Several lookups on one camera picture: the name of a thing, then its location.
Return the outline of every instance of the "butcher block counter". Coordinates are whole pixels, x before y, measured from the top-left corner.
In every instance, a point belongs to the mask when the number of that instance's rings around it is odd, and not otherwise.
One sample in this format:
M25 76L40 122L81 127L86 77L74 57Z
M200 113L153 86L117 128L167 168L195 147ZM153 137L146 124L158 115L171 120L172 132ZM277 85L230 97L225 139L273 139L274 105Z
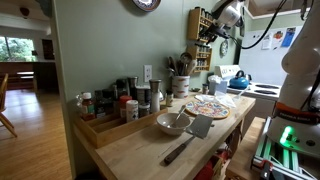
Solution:
M194 98L196 94L190 93L186 99L174 99L168 112L178 112L181 105L197 101ZM95 148L76 125L74 132L108 180L193 179L235 127L241 125L254 104L254 98L241 97L227 118L213 120L215 126L210 128L206 138L195 138L168 166L164 165L163 159L192 135L169 136L154 124Z

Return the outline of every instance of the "wall clock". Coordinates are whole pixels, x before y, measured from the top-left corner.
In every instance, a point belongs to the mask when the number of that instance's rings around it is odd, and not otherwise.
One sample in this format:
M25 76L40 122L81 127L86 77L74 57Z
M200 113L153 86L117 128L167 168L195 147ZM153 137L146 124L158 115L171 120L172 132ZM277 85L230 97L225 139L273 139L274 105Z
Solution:
M140 9L147 12L155 10L161 2L161 0L132 0L132 1Z
M224 57L228 52L228 41L224 40L220 45L220 57Z

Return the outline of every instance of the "cup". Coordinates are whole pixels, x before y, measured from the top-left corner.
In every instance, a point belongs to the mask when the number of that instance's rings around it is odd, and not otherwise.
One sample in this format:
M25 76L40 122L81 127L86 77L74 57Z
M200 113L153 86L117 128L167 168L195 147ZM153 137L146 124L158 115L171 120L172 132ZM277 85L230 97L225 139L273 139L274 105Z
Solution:
M175 98L188 97L190 76L173 76L172 91Z

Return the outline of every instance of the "white bowl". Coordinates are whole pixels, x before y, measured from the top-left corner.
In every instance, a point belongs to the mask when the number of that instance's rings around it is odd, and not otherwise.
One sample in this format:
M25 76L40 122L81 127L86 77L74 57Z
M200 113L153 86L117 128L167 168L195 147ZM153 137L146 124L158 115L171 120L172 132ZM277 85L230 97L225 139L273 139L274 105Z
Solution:
M177 122L175 123L175 127L171 127L171 125L178 116L178 113L164 113L157 117L157 124L159 128L169 134L169 135L181 135L185 129L190 126L191 121L189 117L185 114L181 114Z

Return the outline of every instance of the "stove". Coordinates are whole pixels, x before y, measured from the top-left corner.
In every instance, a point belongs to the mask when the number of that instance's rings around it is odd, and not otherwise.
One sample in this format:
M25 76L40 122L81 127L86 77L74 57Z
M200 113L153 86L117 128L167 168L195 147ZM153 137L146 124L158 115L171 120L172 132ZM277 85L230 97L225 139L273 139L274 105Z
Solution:
M231 78L234 78L239 70L241 69L238 65L222 65L215 67L214 74L220 76L225 81L229 81ZM243 135L247 132L255 117L266 118L272 116L281 90L281 86L255 82L254 77L252 77L252 80L242 96L255 98L256 103L244 119ZM227 92L231 94L239 94L242 91L242 89L227 88Z

